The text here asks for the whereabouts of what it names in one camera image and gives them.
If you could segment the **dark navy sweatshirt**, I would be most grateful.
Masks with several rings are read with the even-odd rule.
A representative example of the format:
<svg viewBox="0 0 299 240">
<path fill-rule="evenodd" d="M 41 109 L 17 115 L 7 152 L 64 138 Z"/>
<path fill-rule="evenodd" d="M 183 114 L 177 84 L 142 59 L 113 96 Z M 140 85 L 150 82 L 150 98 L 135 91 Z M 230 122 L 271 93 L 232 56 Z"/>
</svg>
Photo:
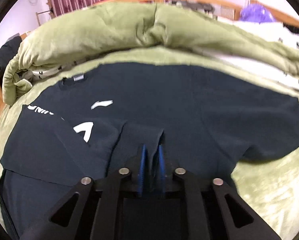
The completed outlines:
<svg viewBox="0 0 299 240">
<path fill-rule="evenodd" d="M 202 178 L 299 147 L 299 101 L 198 66 L 114 63 L 62 79 L 22 107 L 2 193 L 22 234 L 81 178 L 105 178 L 145 145 Z"/>
</svg>

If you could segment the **green plush bed sheet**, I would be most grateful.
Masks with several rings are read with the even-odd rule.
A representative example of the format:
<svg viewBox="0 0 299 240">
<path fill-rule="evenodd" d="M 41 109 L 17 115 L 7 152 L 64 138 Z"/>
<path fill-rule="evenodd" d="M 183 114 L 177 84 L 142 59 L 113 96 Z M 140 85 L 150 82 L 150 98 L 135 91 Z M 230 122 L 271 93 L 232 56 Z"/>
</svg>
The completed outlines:
<svg viewBox="0 0 299 240">
<path fill-rule="evenodd" d="M 194 64 L 219 70 L 242 80 L 287 94 L 299 99 L 299 92 L 269 78 L 274 71 L 263 63 L 250 60 L 252 72 L 239 69 L 225 61 L 200 56 L 187 51 L 162 46 L 138 48 L 110 53 L 68 68 L 47 79 L 38 81 L 13 106 L 0 110 L 0 158 L 8 136 L 23 104 L 34 101 L 40 92 L 64 77 L 86 73 L 100 64 L 140 62 L 154 65 Z M 0 164 L 0 175 L 3 168 Z M 240 196 L 276 231 L 282 239 L 292 239 L 299 231 L 299 148 L 286 157 L 267 163 L 239 162 L 232 174 Z"/>
</svg>

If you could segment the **black jacket on headboard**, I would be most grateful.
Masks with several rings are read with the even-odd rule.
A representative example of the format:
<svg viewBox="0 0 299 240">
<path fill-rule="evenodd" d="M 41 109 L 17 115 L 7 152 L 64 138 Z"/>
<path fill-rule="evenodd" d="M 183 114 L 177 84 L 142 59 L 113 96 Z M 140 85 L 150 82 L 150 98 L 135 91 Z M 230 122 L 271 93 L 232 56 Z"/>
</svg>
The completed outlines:
<svg viewBox="0 0 299 240">
<path fill-rule="evenodd" d="M 8 63 L 17 54 L 21 42 L 22 38 L 20 36 L 16 36 L 8 40 L 0 48 L 0 76 L 3 76 Z"/>
</svg>

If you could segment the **green floral duvet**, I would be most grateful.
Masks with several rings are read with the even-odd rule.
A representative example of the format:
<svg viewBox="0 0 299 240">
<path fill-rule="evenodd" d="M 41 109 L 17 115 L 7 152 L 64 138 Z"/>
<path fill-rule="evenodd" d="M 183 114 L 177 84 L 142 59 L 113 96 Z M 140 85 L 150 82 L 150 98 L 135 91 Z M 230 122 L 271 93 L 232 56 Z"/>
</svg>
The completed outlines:
<svg viewBox="0 0 299 240">
<path fill-rule="evenodd" d="M 59 67 L 110 51 L 157 45 L 214 49 L 299 77 L 298 49 L 174 5 L 109 2 L 58 16 L 32 31 L 6 67 L 3 101 L 13 105 L 32 88 L 19 77 L 23 70 Z"/>
</svg>

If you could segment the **cluttered desk items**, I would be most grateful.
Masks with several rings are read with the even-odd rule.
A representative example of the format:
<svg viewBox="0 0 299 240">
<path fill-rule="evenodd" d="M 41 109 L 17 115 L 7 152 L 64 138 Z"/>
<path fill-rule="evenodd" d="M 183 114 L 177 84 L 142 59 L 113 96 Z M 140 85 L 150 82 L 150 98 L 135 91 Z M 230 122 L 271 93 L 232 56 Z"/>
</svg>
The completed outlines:
<svg viewBox="0 0 299 240">
<path fill-rule="evenodd" d="M 212 18 L 227 18 L 228 20 L 238 21 L 240 18 L 240 9 L 227 7 L 225 5 L 216 5 L 210 3 L 200 3 L 194 1 L 170 0 L 170 4 L 176 7 L 191 9 L 209 15 Z"/>
</svg>

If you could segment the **wooden coat rack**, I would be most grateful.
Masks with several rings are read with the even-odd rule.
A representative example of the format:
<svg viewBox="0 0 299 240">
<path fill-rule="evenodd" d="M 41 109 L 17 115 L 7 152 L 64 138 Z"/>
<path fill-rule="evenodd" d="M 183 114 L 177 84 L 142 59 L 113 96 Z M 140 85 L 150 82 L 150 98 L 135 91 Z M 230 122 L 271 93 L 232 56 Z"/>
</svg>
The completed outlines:
<svg viewBox="0 0 299 240">
<path fill-rule="evenodd" d="M 49 18 L 47 20 L 45 20 L 45 22 L 53 19 L 55 17 L 55 14 L 54 14 L 54 10 L 53 10 L 53 6 L 52 6 L 52 3 L 51 3 L 51 0 L 48 0 L 47 2 L 47 6 L 48 6 L 48 10 L 45 10 L 45 11 L 41 11 L 41 12 L 36 12 L 36 19 L 37 19 L 37 23 L 39 26 L 41 26 L 43 24 L 43 22 L 41 21 L 41 16 L 44 15 L 44 16 L 49 16 Z"/>
</svg>

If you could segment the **purple plush toy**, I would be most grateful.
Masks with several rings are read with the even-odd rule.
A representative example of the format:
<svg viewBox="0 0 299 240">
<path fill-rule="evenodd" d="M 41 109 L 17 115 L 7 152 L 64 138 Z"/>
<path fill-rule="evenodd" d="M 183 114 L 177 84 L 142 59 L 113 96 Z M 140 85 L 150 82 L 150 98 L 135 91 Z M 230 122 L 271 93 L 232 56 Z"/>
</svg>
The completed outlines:
<svg viewBox="0 0 299 240">
<path fill-rule="evenodd" d="M 272 13 L 260 4 L 249 4 L 244 7 L 240 12 L 239 20 L 254 23 L 276 22 Z"/>
</svg>

